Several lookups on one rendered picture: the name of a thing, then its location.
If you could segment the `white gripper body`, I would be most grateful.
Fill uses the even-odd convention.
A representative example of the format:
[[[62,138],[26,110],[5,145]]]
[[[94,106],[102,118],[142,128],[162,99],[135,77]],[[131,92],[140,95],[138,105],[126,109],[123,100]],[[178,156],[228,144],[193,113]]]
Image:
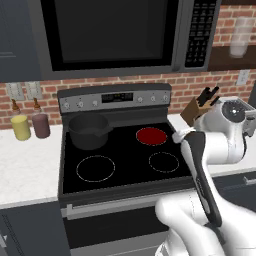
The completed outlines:
[[[190,128],[187,128],[187,129],[182,129],[182,130],[178,130],[176,131],[173,135],[172,135],[172,139],[173,139],[173,142],[178,144],[180,143],[184,137],[191,132],[191,129]]]

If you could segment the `maroon squeeze bottle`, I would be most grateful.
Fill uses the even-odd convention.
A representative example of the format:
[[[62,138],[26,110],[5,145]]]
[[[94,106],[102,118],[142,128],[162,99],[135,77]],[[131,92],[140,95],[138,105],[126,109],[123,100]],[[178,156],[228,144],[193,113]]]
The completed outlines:
[[[50,136],[48,115],[41,109],[36,98],[34,98],[34,112],[32,124],[37,138],[45,139]]]

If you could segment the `black and steel stove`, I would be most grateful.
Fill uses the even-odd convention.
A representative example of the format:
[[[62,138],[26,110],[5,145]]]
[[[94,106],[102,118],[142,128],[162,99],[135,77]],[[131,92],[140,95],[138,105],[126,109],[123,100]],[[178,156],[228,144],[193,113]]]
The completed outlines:
[[[180,147],[172,140],[173,125],[168,121],[171,87],[166,83],[121,84],[83,87],[58,92],[63,133],[58,199],[61,210],[68,204],[86,205],[153,194],[189,190],[190,171]],[[84,103],[78,108],[78,102]],[[69,121],[80,114],[101,114],[113,128],[104,146],[95,150],[75,147]],[[149,146],[136,139],[138,130],[154,127],[167,140]]]

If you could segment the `black oven door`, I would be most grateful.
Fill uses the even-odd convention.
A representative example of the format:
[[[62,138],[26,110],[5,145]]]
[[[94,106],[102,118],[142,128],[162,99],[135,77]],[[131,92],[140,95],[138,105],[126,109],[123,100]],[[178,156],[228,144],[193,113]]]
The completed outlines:
[[[71,256],[153,256],[168,234],[155,206],[63,221]]]

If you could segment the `white wall socket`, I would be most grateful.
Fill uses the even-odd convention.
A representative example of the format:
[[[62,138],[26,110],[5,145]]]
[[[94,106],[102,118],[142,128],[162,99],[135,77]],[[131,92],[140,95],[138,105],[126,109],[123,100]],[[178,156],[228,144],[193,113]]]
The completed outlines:
[[[11,99],[16,101],[24,100],[24,93],[20,83],[7,83],[6,84],[7,94]]]
[[[34,98],[37,98],[37,99],[43,98],[39,81],[26,82],[25,86],[27,91],[27,98],[29,100],[33,100]]]
[[[236,82],[237,86],[245,85],[247,83],[249,77],[250,70],[241,70],[238,75],[238,79]]]

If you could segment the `round stove burner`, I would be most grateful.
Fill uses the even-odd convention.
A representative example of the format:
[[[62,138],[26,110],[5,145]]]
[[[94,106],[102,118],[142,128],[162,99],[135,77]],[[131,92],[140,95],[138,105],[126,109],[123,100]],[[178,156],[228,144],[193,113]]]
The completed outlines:
[[[158,146],[166,142],[167,135],[158,128],[146,127],[137,131],[136,139],[145,145]]]

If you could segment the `yellow squeeze bottle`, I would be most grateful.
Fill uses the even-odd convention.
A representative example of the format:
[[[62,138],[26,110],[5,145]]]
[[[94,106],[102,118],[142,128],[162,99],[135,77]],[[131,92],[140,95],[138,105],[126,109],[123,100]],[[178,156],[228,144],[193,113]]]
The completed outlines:
[[[21,113],[15,100],[12,100],[11,124],[17,140],[25,141],[31,137],[28,118],[25,114]]]

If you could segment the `dark grey drawer front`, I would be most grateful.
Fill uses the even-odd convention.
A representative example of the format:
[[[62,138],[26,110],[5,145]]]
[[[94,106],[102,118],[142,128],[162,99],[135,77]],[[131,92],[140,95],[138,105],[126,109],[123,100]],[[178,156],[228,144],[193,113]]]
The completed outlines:
[[[214,177],[219,194],[229,202],[256,212],[256,185],[245,185],[243,177],[256,179],[256,170]]]

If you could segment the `silver toaster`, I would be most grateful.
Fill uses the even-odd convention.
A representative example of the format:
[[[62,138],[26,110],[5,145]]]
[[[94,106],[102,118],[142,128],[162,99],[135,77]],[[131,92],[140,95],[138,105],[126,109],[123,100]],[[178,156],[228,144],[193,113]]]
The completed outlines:
[[[242,99],[234,96],[233,99],[238,101],[245,111],[245,122],[243,124],[243,132],[252,137],[256,130],[256,109]]]

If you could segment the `dark grey cooking pot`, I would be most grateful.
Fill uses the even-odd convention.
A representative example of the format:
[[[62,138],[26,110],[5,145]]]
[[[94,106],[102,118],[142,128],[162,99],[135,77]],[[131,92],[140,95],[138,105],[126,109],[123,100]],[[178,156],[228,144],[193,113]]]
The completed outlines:
[[[83,113],[73,117],[68,125],[71,141],[81,150],[95,150],[104,146],[113,130],[101,114]]]

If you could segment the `black and steel microwave oven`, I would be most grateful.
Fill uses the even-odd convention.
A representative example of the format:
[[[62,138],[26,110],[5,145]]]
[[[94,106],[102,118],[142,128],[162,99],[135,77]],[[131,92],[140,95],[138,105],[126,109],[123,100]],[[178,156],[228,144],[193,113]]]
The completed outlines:
[[[44,80],[202,72],[222,0],[27,0]]]

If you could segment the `wooden knife block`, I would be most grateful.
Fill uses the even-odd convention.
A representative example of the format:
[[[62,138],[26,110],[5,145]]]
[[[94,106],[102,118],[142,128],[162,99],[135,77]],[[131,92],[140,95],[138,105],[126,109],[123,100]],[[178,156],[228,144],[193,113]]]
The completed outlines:
[[[218,86],[216,86],[213,90],[210,90],[209,87],[206,87],[197,98],[193,97],[192,100],[188,103],[180,116],[190,127],[192,127],[194,122],[200,116],[208,112],[218,101],[219,96],[213,98],[218,90]]]

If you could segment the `dark grey base cupboard door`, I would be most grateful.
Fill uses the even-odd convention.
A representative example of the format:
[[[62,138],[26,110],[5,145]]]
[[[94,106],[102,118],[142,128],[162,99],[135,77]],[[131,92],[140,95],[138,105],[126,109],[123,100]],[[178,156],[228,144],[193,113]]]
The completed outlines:
[[[0,256],[71,256],[59,203],[0,209]]]

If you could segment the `dark grey wall cupboard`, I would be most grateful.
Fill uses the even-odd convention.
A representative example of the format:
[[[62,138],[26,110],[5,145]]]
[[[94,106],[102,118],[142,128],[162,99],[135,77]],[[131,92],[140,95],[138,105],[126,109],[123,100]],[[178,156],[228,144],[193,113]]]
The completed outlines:
[[[0,82],[41,78],[26,0],[0,0]]]

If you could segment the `clear glass jar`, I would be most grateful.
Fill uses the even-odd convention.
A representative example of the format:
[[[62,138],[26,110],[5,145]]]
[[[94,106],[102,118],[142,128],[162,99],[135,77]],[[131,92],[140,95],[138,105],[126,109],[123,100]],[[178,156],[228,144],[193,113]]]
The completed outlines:
[[[229,54],[232,58],[245,56],[254,23],[253,17],[240,16],[236,19],[229,48]]]

